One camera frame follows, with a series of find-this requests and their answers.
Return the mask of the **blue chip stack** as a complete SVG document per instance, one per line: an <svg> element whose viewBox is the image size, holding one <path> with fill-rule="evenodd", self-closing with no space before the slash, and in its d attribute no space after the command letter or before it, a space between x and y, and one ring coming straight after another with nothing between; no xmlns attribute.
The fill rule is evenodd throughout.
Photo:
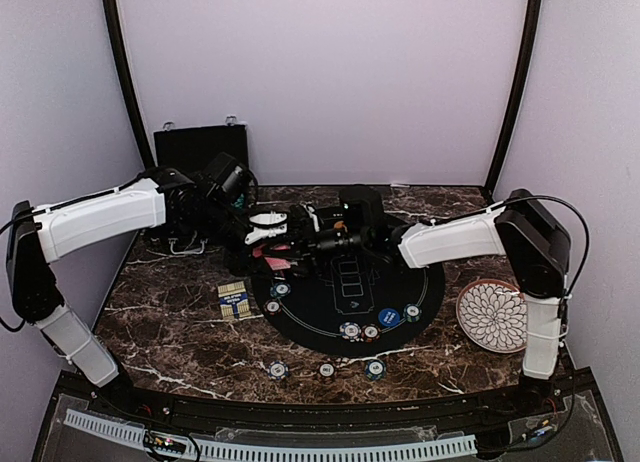
<svg viewBox="0 0 640 462"><path fill-rule="evenodd" d="M289 367L282 361L273 361L267 367L267 375L275 381L286 379L289 376Z"/></svg>

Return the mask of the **red card deck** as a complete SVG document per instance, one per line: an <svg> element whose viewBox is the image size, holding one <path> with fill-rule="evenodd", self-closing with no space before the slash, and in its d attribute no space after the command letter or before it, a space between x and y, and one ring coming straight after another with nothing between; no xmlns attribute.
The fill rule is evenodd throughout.
<svg viewBox="0 0 640 462"><path fill-rule="evenodd" d="M223 320L241 320L251 316L248 292L243 281L218 285L217 294Z"/></svg>

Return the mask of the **blue small blind button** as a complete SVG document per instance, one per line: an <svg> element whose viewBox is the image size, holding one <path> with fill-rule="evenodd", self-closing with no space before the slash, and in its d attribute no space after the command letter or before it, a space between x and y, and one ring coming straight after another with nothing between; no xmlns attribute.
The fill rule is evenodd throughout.
<svg viewBox="0 0 640 462"><path fill-rule="evenodd" d="M391 328L401 322L401 316L399 312L393 308L384 308L378 314L378 321L381 326Z"/></svg>

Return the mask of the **100 chips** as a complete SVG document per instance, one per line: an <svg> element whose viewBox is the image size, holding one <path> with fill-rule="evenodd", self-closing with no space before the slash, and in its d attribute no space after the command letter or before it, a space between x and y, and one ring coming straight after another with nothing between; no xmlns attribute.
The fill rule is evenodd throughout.
<svg viewBox="0 0 640 462"><path fill-rule="evenodd" d="M380 338L381 330L375 324L364 325L361 329L361 338L366 343L371 343Z"/></svg>
<svg viewBox="0 0 640 462"><path fill-rule="evenodd" d="M264 310L268 315L274 316L281 312L282 305L279 300L271 299L264 304Z"/></svg>

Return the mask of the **orange 100 chip stack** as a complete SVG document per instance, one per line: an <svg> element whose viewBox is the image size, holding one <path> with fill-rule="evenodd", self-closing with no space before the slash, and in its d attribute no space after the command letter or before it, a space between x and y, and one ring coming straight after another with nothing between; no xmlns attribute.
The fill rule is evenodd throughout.
<svg viewBox="0 0 640 462"><path fill-rule="evenodd" d="M321 364L318 368L318 373L322 377L333 377L335 375L336 369L333 364L325 362Z"/></svg>

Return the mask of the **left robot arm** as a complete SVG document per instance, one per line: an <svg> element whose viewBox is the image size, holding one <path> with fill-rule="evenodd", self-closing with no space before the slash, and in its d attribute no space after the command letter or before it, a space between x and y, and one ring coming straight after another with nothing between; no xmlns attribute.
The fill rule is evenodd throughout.
<svg viewBox="0 0 640 462"><path fill-rule="evenodd" d="M140 394L122 381L114 356L65 302L52 263L86 246L153 228L236 249L250 227L236 202L257 186L244 164L221 153L192 175L154 167L120 186L69 201L16 204L3 227L9 234L6 270L16 315L103 388L101 399L117 416L134 417L141 409Z"/></svg>

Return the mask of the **50 chips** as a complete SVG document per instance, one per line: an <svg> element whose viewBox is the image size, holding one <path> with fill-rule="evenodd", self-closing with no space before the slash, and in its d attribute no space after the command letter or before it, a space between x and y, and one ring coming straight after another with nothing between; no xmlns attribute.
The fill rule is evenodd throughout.
<svg viewBox="0 0 640 462"><path fill-rule="evenodd" d="M285 281L274 282L270 288L270 295L273 298L283 298L291 293L291 286Z"/></svg>
<svg viewBox="0 0 640 462"><path fill-rule="evenodd" d="M422 317L422 309L416 304L407 304L404 307L404 319L408 323L416 323Z"/></svg>

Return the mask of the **10 chips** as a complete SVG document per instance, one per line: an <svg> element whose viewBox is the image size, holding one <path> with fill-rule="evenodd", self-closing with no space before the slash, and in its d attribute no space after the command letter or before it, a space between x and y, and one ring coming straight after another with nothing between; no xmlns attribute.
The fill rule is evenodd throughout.
<svg viewBox="0 0 640 462"><path fill-rule="evenodd" d="M362 340L362 329L355 322L344 322L339 327L340 336L348 342L358 342Z"/></svg>

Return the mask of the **red-backed playing card deck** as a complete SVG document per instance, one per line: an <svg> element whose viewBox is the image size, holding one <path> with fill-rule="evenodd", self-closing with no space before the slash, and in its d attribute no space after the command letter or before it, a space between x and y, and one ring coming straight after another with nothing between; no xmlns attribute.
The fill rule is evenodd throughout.
<svg viewBox="0 0 640 462"><path fill-rule="evenodd" d="M292 267L291 263L285 259L264 255L261 247L254 248L252 255L255 259L265 262L273 272L288 270Z"/></svg>

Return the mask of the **green-blue 50 chip stack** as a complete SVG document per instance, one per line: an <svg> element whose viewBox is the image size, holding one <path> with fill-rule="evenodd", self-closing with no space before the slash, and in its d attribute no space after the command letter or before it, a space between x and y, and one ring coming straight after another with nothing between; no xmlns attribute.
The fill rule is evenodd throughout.
<svg viewBox="0 0 640 462"><path fill-rule="evenodd" d="M380 359L371 359L366 362L364 373L368 380L378 381L385 377L387 366Z"/></svg>

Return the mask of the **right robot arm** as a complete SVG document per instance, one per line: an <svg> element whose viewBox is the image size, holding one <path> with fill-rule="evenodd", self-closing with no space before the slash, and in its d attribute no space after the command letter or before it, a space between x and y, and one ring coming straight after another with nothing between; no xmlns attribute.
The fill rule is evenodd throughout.
<svg viewBox="0 0 640 462"><path fill-rule="evenodd" d="M368 356L396 349L426 330L444 300L443 263L506 257L526 306L522 373L510 395L521 416L549 398L571 288L570 237L546 210L545 198L524 189L468 215L405 224L383 209L364 185L343 188L340 204L293 220L286 255L304 279L267 288L279 311L270 322L285 337L328 355Z"/></svg>

